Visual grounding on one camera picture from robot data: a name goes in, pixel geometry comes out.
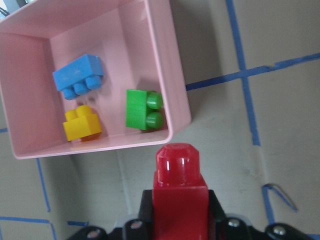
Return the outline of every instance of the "yellow block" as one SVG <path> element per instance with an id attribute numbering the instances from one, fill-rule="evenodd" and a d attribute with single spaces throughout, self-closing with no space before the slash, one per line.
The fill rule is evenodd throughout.
<path id="1" fill-rule="evenodd" d="M 84 138 L 102 132 L 98 115 L 88 105 L 82 105 L 65 113 L 63 123 L 68 141 Z"/>

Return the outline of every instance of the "screw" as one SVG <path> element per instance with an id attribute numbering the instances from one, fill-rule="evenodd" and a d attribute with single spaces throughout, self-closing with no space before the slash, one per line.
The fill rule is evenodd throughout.
<path id="1" fill-rule="evenodd" d="M 228 222 L 228 225 L 230 227 L 234 227 L 234 228 L 237 228 L 240 226 L 240 221 L 238 219 L 235 219 L 235 218 L 231 218 Z"/>
<path id="2" fill-rule="evenodd" d="M 88 235 L 86 236 L 87 239 L 95 239 L 97 237 L 99 237 L 101 231 L 100 229 L 95 229 L 95 230 L 92 230 L 88 233 Z"/>
<path id="3" fill-rule="evenodd" d="M 141 226 L 142 226 L 142 221 L 135 220 L 135 221 L 133 221 L 133 222 L 131 223 L 130 228 L 131 228 L 131 229 L 139 229 L 139 228 L 141 228 Z"/>
<path id="4" fill-rule="evenodd" d="M 285 234 L 286 234 L 286 230 L 285 230 L 285 228 L 282 227 L 282 226 L 275 226 L 275 227 L 273 228 L 273 233 L 282 236 L 282 235 L 285 235 Z"/>

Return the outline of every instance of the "pink bin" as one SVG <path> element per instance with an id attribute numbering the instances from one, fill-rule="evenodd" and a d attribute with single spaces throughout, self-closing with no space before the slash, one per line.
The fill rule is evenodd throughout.
<path id="1" fill-rule="evenodd" d="M 102 87 L 76 100 L 52 72 L 100 57 Z M 169 0 L 36 0 L 0 22 L 0 87 L 17 159 L 164 144 L 191 121 Z M 126 89 L 162 93 L 159 130 L 126 127 Z M 64 113 L 88 104 L 103 133 L 68 142 Z"/>

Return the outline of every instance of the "red block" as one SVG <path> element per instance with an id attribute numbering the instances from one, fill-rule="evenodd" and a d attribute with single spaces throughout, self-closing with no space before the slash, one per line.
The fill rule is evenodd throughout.
<path id="1" fill-rule="evenodd" d="M 152 203 L 154 240 L 208 240 L 208 187 L 192 145 L 167 144 L 156 153 Z"/>

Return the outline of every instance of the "green block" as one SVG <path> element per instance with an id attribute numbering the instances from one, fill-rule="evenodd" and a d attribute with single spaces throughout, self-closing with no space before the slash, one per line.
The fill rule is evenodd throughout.
<path id="1" fill-rule="evenodd" d="M 161 128 L 164 118 L 157 110 L 163 105 L 161 93 L 127 89 L 125 125 L 141 130 Z"/>

